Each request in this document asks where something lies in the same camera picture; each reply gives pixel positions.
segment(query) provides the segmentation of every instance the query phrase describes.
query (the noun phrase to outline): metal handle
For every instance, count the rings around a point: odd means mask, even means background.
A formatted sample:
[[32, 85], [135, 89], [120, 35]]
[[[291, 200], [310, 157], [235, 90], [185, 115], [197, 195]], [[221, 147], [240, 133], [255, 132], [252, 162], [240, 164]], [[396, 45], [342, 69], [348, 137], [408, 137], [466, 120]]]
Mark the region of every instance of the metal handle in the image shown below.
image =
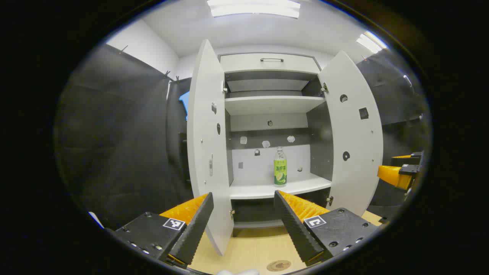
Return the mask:
[[265, 58], [261, 58], [260, 61], [263, 61], [265, 59], [277, 59], [277, 60], [280, 60], [280, 62], [283, 62], [284, 59], [283, 58], [273, 58], [273, 57], [265, 57]]

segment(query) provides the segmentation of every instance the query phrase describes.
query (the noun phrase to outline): cabinet door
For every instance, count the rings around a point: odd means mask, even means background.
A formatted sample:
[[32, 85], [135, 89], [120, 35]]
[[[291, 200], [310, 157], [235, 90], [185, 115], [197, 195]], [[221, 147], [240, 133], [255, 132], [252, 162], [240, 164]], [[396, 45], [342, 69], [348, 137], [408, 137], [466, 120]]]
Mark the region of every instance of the cabinet door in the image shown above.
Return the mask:
[[190, 84], [187, 149], [194, 196], [212, 192], [214, 210], [205, 232], [224, 255], [234, 222], [227, 172], [224, 71], [208, 40], [200, 45]]
[[382, 164], [377, 105], [367, 81], [344, 51], [318, 77], [328, 89], [325, 97], [333, 131], [333, 202], [327, 208], [344, 207], [362, 216], [377, 188], [378, 166]]

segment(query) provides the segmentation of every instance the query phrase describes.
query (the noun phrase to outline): drawer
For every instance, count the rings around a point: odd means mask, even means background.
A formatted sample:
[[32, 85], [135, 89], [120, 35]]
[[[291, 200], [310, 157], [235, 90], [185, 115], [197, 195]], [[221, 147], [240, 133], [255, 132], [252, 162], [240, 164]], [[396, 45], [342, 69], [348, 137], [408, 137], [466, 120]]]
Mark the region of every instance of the drawer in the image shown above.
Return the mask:
[[314, 58], [294, 54], [238, 53], [221, 55], [220, 59], [224, 72], [278, 70], [319, 73], [320, 71]]

